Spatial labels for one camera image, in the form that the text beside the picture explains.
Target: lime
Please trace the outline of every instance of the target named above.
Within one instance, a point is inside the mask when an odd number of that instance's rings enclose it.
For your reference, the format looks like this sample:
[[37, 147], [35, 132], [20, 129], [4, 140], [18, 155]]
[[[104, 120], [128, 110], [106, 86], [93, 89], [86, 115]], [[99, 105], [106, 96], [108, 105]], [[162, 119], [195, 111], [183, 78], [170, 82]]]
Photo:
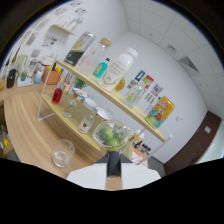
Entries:
[[116, 146], [118, 144], [119, 144], [119, 142], [116, 138], [112, 138], [106, 142], [107, 146]]
[[113, 132], [110, 128], [104, 127], [99, 131], [99, 138], [103, 141], [113, 138]]
[[121, 142], [123, 142], [123, 141], [124, 141], [124, 138], [122, 138], [122, 137], [117, 137], [117, 138], [115, 138], [115, 139], [117, 139], [118, 144], [120, 144]]

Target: wooden shelf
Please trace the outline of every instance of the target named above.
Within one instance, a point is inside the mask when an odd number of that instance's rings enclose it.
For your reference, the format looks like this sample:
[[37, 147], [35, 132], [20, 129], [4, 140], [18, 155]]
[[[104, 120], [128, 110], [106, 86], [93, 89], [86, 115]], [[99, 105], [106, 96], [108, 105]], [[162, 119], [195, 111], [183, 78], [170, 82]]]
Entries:
[[75, 34], [72, 33], [70, 30], [68, 30], [68, 29], [66, 29], [66, 28], [64, 28], [63, 26], [60, 26], [60, 25], [58, 25], [58, 24], [54, 24], [54, 25], [52, 25], [52, 27], [57, 27], [58, 29], [63, 30], [64, 32], [66, 32], [66, 33], [68, 33], [68, 34], [75, 35]]
[[77, 68], [75, 66], [72, 66], [64, 61], [57, 60], [57, 63], [61, 65], [62, 67], [64, 67], [69, 72], [71, 72], [72, 74], [74, 74], [75, 76], [77, 76], [78, 78], [80, 78], [81, 80], [83, 80], [86, 84], [88, 84], [93, 89], [98, 91], [100, 94], [102, 94], [112, 103], [114, 103], [116, 106], [118, 106], [121, 110], [123, 110], [130, 117], [136, 120], [139, 124], [141, 124], [145, 129], [147, 129], [151, 134], [153, 134], [160, 141], [162, 142], [165, 141], [165, 138], [162, 135], [161, 131], [159, 129], [155, 129], [145, 120], [144, 112], [138, 106], [134, 106], [132, 109], [130, 109], [123, 104], [122, 102], [123, 95], [121, 93], [119, 92], [117, 93], [115, 91], [111, 93], [107, 92], [106, 90], [104, 90], [97, 84], [97, 80], [94, 77], [88, 77], [88, 76], [82, 75], [80, 72], [77, 71]]
[[60, 103], [58, 105], [53, 104], [51, 102], [53, 93], [51, 94], [44, 94], [43, 99], [46, 101], [46, 103], [51, 107], [51, 109], [54, 111], [54, 113], [75, 133], [75, 135], [79, 138], [82, 138], [83, 141], [85, 141], [89, 146], [97, 149], [100, 151], [98, 145], [93, 140], [92, 132], [95, 130], [95, 128], [102, 122], [102, 120], [95, 116], [94, 118], [94, 124], [89, 130], [88, 133], [83, 134], [79, 132], [78, 126], [83, 119], [83, 117], [87, 114], [91, 114], [91, 111], [87, 109], [82, 103], [80, 103], [78, 100], [76, 100], [76, 109], [73, 113], [71, 118], [67, 118], [63, 116], [63, 109], [66, 104], [66, 102], [69, 99], [74, 99], [68, 92], [64, 92], [62, 95], [62, 98], [60, 100]]

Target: table surface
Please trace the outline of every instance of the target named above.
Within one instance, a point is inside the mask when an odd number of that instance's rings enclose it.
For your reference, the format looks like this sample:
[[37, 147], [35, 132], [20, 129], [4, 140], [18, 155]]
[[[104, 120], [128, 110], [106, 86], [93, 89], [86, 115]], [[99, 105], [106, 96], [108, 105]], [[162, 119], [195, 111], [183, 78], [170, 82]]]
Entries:
[[[66, 179], [71, 171], [93, 165], [103, 154], [91, 148], [55, 115], [38, 122], [42, 88], [43, 82], [4, 88], [0, 91], [0, 104], [4, 103], [9, 136], [20, 161]], [[55, 85], [47, 85], [45, 93], [53, 93], [55, 88]], [[52, 109], [42, 101], [41, 117], [50, 113]], [[52, 159], [53, 149], [60, 139], [68, 139], [75, 146], [75, 154], [65, 168], [57, 167]], [[120, 189], [119, 179], [107, 184], [107, 190]]]

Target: white wall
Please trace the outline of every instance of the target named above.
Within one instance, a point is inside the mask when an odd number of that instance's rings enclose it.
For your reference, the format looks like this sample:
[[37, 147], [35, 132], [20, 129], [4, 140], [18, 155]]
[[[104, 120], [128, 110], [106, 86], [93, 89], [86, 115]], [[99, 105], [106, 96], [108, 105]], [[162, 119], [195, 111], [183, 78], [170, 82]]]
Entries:
[[[75, 15], [74, 11], [76, 8], [69, 7], [69, 4], [70, 3], [67, 3], [65, 6], [68, 8], [65, 15], [68, 20], [71, 20]], [[190, 77], [170, 55], [149, 40], [128, 31], [123, 5], [119, 0], [83, 0], [83, 4], [81, 4], [80, 7], [86, 8], [87, 13], [83, 16], [83, 23], [78, 25], [75, 36], [67, 35], [59, 30], [50, 28], [50, 26], [60, 18], [56, 15], [52, 15], [51, 11], [51, 13], [47, 14], [45, 17], [50, 18], [50, 21], [39, 32], [33, 44], [31, 46], [22, 45], [19, 54], [29, 55], [33, 49], [40, 49], [41, 54], [39, 58], [43, 55], [50, 55], [51, 53], [58, 52], [67, 55], [73, 44], [85, 31], [92, 32], [97, 36], [92, 46], [99, 42], [102, 37], [107, 37], [112, 40], [113, 44], [105, 55], [105, 57], [109, 57], [111, 61], [122, 53], [126, 47], [134, 48], [139, 56], [134, 61], [132, 68], [125, 77], [126, 85], [142, 69], [155, 79], [147, 93], [151, 91], [154, 84], [158, 82], [164, 88], [161, 96], [166, 96], [175, 104], [175, 110], [165, 122], [173, 138], [155, 154], [158, 160], [165, 163], [188, 142], [201, 124], [207, 109], [200, 93]], [[50, 34], [58, 38], [55, 46], [52, 49], [41, 47], [45, 36]], [[16, 43], [13, 47], [13, 55], [18, 47], [19, 44]], [[110, 108], [115, 112], [113, 119], [126, 123], [133, 131], [142, 128], [137, 122], [95, 90], [90, 87], [87, 87], [86, 90], [94, 95], [98, 106], [105, 109]], [[128, 89], [125, 88], [121, 92], [125, 94], [127, 91]], [[145, 96], [143, 96], [143, 99], [139, 102], [139, 106], [142, 109], [146, 108], [144, 97]], [[177, 116], [183, 119], [181, 123], [175, 121]], [[148, 144], [152, 150], [161, 144], [157, 138], [148, 132], [145, 132], [144, 142]]]
[[[35, 31], [35, 28], [28, 28], [26, 31], [31, 30], [31, 34], [27, 37], [25, 43], [21, 46], [21, 49], [18, 53], [20, 54], [27, 54], [30, 55], [33, 49], [39, 49], [41, 50], [40, 55], [38, 56], [38, 59], [40, 59], [43, 55], [50, 55], [51, 53], [61, 53], [63, 54], [59, 59], [64, 60], [65, 56], [69, 52], [69, 50], [72, 48], [74, 43], [79, 39], [79, 37], [84, 32], [91, 32], [96, 35], [96, 39], [94, 42], [90, 45], [89, 49], [97, 44], [99, 40], [103, 37], [109, 38], [112, 43], [116, 42], [120, 38], [120, 36], [125, 33], [128, 30], [127, 20], [124, 12], [124, 7], [120, 0], [82, 0], [82, 4], [79, 6], [73, 7], [70, 4], [73, 1], [69, 1], [68, 3], [61, 5], [68, 10], [63, 13], [64, 17], [62, 20], [65, 21], [71, 21], [73, 18], [78, 17], [77, 14], [75, 14], [75, 10], [82, 7], [85, 8], [87, 13], [85, 13], [82, 17], [83, 23], [78, 24], [78, 26], [75, 29], [75, 35], [69, 35], [60, 29], [51, 27], [53, 24], [55, 24], [60, 17], [58, 15], [54, 15], [53, 12], [55, 9], [51, 10], [49, 13], [46, 13], [43, 17], [49, 18], [50, 21], [40, 30], [38, 36], [34, 40], [31, 46], [26, 46], [26, 42], [29, 39], [29, 37], [32, 35]], [[43, 18], [39, 19], [39, 22], [37, 21], [37, 25], [43, 20]], [[44, 39], [46, 36], [53, 35], [57, 40], [55, 45], [53, 45], [52, 49], [48, 49], [45, 47], [42, 47], [42, 43], [44, 42]], [[13, 54], [12, 57], [15, 55], [20, 40], [18, 40], [15, 45], [13, 46]]]

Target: glass cup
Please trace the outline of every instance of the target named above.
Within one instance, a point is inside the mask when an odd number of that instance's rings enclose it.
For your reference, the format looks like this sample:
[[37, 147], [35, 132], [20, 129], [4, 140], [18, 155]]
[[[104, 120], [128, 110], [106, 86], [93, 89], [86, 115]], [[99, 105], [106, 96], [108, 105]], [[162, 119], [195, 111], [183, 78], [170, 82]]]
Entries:
[[75, 111], [75, 107], [76, 107], [75, 100], [68, 100], [68, 102], [66, 103], [66, 105], [64, 107], [64, 111], [62, 114], [65, 117], [71, 117], [72, 113]]
[[53, 154], [53, 161], [58, 167], [65, 167], [69, 164], [72, 155], [75, 153], [75, 146], [66, 139], [61, 139]]

